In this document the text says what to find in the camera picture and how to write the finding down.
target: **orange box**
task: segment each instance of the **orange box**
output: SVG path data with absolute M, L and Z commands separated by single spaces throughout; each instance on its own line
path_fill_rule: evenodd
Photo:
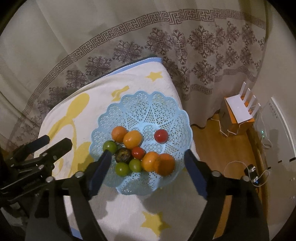
M 255 122 L 255 119 L 252 118 L 241 124 L 238 124 L 230 106 L 226 101 L 226 98 L 227 97 L 224 97 L 224 101 L 221 104 L 221 108 L 219 112 L 221 131 L 223 131 L 226 135 L 229 135 L 229 136 L 234 134 L 228 133 L 228 131 L 237 133 L 237 135 L 242 135 L 246 132 L 247 129 L 249 129 L 253 125 L 253 123 Z

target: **white blanket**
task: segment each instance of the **white blanket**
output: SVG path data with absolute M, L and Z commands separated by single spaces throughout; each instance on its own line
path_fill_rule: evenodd
M 89 155 L 91 133 L 107 107 L 125 94 L 138 90 L 160 91 L 177 100 L 178 93 L 160 58 L 149 58 L 123 67 L 81 88 L 54 107 L 42 123 L 39 137 L 50 136 L 50 144 L 35 157 L 67 137 L 73 147 L 55 163 L 53 176 L 67 178 L 85 170 L 93 161 Z M 197 156 L 194 142 L 192 152 Z M 196 226 L 206 201 L 197 194 L 186 170 L 168 186 L 148 196 L 125 196 L 103 185 L 90 201 L 94 215 L 108 240 L 187 240 Z M 69 197 L 65 198 L 71 227 L 78 229 Z

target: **metal bolt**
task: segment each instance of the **metal bolt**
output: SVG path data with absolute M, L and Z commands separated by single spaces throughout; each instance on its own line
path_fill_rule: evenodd
M 214 177 L 219 177 L 219 176 L 221 176 L 221 173 L 218 172 L 218 171 L 212 171 L 212 175 L 213 175 Z
M 82 171 L 76 172 L 75 177 L 82 177 L 84 173 Z
M 245 181 L 245 182 L 249 182 L 250 181 L 250 178 L 248 176 L 243 176 L 242 179 Z
M 45 179 L 45 181 L 47 182 L 47 183 L 50 183 L 50 182 L 52 182 L 54 180 L 54 177 L 47 177 L 46 179 Z

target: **green tomato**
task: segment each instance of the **green tomato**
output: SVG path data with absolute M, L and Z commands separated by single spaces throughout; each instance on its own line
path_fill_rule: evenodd
M 106 141 L 103 144 L 103 151 L 108 150 L 113 154 L 117 151 L 117 144 L 114 141 Z
M 141 161 L 139 159 L 132 159 L 128 166 L 133 172 L 141 172 L 142 171 L 142 165 L 141 165 Z
M 125 177 L 130 172 L 130 169 L 126 163 L 118 162 L 115 165 L 115 172 L 118 176 Z

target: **red tomato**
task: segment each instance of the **red tomato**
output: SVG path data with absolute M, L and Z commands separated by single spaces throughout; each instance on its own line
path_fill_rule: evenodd
M 131 150 L 131 154 L 133 155 L 134 158 L 142 160 L 146 154 L 146 151 L 141 147 L 136 146 Z
M 154 133 L 154 139 L 160 144 L 165 144 L 168 141 L 167 131 L 164 129 L 157 130 Z

